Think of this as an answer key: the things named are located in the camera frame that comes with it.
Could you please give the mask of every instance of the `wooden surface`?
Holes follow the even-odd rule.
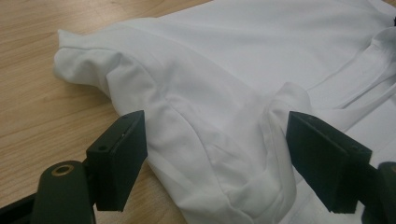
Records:
[[[118,117],[97,89],[53,77],[57,30],[87,34],[205,1],[0,0],[0,207],[35,192],[52,164],[84,160],[86,148]],[[185,222],[146,163],[124,212],[96,215],[98,223]]]

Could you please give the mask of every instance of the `black clamp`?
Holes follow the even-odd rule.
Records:
[[[286,134],[292,164],[327,209],[354,213],[364,224],[396,223],[396,162],[369,164],[372,150],[321,119],[290,112]]]
[[[122,211],[147,157],[143,111],[117,119],[88,149],[40,177],[36,194],[0,209],[2,223],[95,223],[98,211]]]

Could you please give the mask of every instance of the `screw hole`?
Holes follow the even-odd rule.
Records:
[[[74,166],[66,164],[66,165],[62,165],[62,166],[58,166],[56,167],[51,174],[54,176],[61,176],[61,175],[67,175],[70,172],[72,172],[74,169]]]
[[[107,150],[107,146],[101,146],[98,148],[99,151],[105,151]]]
[[[354,151],[357,151],[357,152],[363,151],[363,149],[358,147],[358,146],[351,146],[350,149],[354,150]]]

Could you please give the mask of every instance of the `wooden table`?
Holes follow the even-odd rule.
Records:
[[[83,161],[86,148],[118,117],[96,88],[52,75],[57,30],[87,34],[206,1],[0,0],[0,207],[34,193],[52,164]],[[98,223],[185,222],[146,163],[124,212],[96,216]]]

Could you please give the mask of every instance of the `white fabric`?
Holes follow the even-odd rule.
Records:
[[[325,210],[284,135],[302,111],[375,164],[395,159],[394,16],[376,0],[219,0],[60,31],[54,71],[98,87],[120,115],[146,111],[148,162],[189,223],[360,223],[360,211]]]

